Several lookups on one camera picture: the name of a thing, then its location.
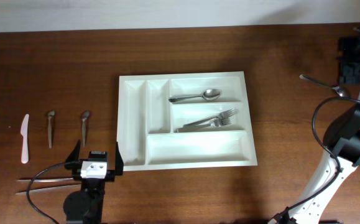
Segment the metal tablespoon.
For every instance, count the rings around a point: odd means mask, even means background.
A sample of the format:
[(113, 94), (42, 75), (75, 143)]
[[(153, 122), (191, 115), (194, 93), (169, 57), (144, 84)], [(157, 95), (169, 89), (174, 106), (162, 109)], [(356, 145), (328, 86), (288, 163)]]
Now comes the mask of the metal tablespoon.
[(202, 98), (206, 101), (213, 101), (219, 98), (221, 95), (221, 90), (219, 89), (206, 89), (199, 94), (196, 95), (184, 95), (184, 96), (171, 96), (168, 101), (171, 103), (189, 100), (193, 98)]
[(339, 85), (329, 85), (329, 84), (327, 84), (325, 82), (321, 82), (319, 80), (316, 80), (316, 79), (311, 78), (311, 77), (309, 77), (307, 75), (304, 75), (304, 74), (301, 74), (299, 76), (299, 78), (302, 79), (302, 80), (307, 80), (309, 82), (315, 83), (315, 84), (317, 84), (319, 86), (329, 88), (329, 89), (333, 90), (340, 97), (350, 97), (351, 96), (347, 89), (345, 89), (345, 88), (343, 88), (343, 87), (341, 87)]

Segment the metal fork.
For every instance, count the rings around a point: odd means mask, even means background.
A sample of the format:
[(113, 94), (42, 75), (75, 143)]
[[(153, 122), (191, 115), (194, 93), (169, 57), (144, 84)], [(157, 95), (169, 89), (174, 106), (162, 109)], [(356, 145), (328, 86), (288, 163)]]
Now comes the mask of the metal fork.
[(230, 124), (232, 124), (232, 122), (229, 118), (215, 119), (214, 121), (209, 121), (206, 124), (197, 124), (194, 126), (177, 128), (174, 132), (175, 133), (185, 133), (185, 132), (196, 131), (198, 129), (209, 128), (209, 127), (218, 128), (218, 127), (227, 126)]
[(196, 126), (196, 125), (203, 124), (203, 123), (210, 122), (210, 121), (214, 122), (215, 120), (218, 120), (220, 122), (220, 124), (229, 124), (228, 123), (229, 118), (237, 113), (239, 113), (239, 110), (237, 108), (232, 108), (230, 110), (223, 111), (216, 116), (211, 116), (211, 117), (199, 120), (199, 121), (184, 124), (183, 127), (187, 128), (190, 126)]

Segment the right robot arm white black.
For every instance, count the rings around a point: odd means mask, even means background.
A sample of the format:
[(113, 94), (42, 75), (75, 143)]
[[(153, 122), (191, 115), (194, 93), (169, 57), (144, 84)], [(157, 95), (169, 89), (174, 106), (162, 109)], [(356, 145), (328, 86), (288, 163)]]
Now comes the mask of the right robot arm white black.
[[(340, 79), (360, 78), (358, 33), (339, 40)], [(256, 165), (243, 72), (121, 77), (117, 140), (126, 171)], [(319, 143), (323, 156), (313, 177), (272, 223), (318, 223), (360, 166), (360, 94)]]

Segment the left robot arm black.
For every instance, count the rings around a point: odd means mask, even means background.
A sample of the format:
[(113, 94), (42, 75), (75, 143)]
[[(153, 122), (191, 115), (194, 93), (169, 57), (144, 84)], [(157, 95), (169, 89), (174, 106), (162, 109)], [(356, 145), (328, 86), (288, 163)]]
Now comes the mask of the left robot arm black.
[(67, 223), (101, 223), (105, 183), (114, 182), (115, 177), (123, 175), (124, 162), (115, 150), (115, 168), (108, 168), (106, 151), (91, 151), (87, 159), (80, 159), (81, 141), (65, 160), (64, 168), (72, 172), (72, 178), (81, 182), (80, 190), (72, 192), (64, 201), (63, 211)]

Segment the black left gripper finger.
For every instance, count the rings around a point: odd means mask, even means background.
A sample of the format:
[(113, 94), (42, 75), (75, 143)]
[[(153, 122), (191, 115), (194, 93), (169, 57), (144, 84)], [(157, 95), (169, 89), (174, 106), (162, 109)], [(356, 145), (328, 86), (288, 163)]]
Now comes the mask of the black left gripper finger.
[(78, 140), (74, 147), (74, 150), (72, 150), (72, 152), (69, 154), (65, 162), (77, 162), (79, 159), (80, 149), (81, 149), (81, 141)]
[(121, 153), (119, 151), (119, 144), (116, 143), (115, 148), (115, 175), (123, 175), (124, 172), (124, 162), (121, 156)]

